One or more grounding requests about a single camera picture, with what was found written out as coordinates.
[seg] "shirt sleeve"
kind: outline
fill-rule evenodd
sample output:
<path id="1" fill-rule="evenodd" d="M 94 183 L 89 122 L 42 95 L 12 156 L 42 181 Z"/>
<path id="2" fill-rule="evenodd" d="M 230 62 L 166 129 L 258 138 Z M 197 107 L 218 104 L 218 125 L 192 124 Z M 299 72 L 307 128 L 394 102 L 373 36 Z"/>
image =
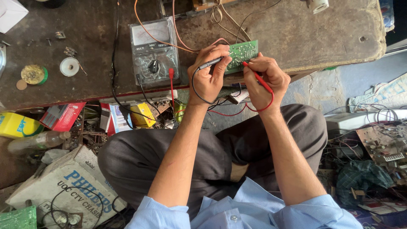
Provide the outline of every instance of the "shirt sleeve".
<path id="1" fill-rule="evenodd" d="M 291 205 L 273 213 L 271 221 L 279 229 L 319 228 L 362 229 L 362 225 L 344 209 L 341 209 L 330 195 L 322 195 Z"/>
<path id="2" fill-rule="evenodd" d="M 125 229 L 190 229 L 187 206 L 167 207 L 145 196 Z"/>

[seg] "gray floor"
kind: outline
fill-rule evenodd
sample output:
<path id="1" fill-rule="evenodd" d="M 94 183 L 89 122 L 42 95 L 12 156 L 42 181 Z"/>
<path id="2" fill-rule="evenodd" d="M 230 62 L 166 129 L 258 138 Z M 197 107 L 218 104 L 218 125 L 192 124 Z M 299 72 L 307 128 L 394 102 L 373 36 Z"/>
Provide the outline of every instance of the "gray floor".
<path id="1" fill-rule="evenodd" d="M 282 105 L 307 104 L 322 113 L 347 105 L 350 97 L 363 95 L 371 86 L 389 82 L 407 73 L 407 52 L 384 57 L 374 62 L 338 67 L 319 71 L 290 84 Z M 239 112 L 244 104 L 218 106 L 214 110 L 224 114 Z M 336 110 L 345 112 L 346 108 Z M 215 133 L 240 123 L 257 113 L 245 109 L 239 115 L 226 117 L 216 113 L 206 114 L 203 128 Z"/>

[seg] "gray trousers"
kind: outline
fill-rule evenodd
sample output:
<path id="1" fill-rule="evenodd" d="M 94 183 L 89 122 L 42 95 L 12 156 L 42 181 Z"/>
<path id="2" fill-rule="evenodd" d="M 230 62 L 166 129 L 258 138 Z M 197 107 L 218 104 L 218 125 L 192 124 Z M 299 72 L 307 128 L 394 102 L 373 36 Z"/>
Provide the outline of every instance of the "gray trousers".
<path id="1" fill-rule="evenodd" d="M 281 112 L 295 142 L 316 173 L 327 142 L 324 116 L 302 104 L 283 106 Z M 176 130 L 163 129 L 124 131 L 113 135 L 100 150 L 98 164 L 103 175 L 117 194 L 135 209 L 147 195 L 175 133 Z M 249 163 L 238 183 L 230 181 L 232 162 Z M 201 130 L 187 204 L 190 218 L 198 214 L 204 196 L 215 200 L 233 198 L 246 176 L 273 194 L 279 191 L 269 140 L 260 117 L 254 116 L 216 135 Z"/>

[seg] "forearm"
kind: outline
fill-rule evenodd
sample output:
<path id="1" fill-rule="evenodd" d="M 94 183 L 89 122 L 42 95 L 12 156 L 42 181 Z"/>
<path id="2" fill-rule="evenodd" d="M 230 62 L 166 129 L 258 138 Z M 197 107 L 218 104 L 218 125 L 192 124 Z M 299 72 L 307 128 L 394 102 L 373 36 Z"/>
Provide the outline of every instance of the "forearm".
<path id="1" fill-rule="evenodd" d="M 173 207 L 186 205 L 205 106 L 188 106 L 151 184 L 148 197 Z"/>
<path id="2" fill-rule="evenodd" d="M 324 187 L 295 143 L 280 111 L 266 110 L 260 117 L 269 138 L 277 183 L 285 204 L 295 205 L 325 195 Z"/>

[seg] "plastic bottle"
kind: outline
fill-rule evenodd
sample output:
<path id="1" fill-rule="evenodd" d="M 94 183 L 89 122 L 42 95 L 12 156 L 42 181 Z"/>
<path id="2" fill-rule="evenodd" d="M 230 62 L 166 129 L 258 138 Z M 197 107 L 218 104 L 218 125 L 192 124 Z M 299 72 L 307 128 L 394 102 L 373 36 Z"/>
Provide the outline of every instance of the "plastic bottle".
<path id="1" fill-rule="evenodd" d="M 68 131 L 47 131 L 32 137 L 25 137 L 13 140 L 7 149 L 15 156 L 25 156 L 33 150 L 43 150 L 57 145 L 61 145 L 66 139 L 71 137 Z"/>

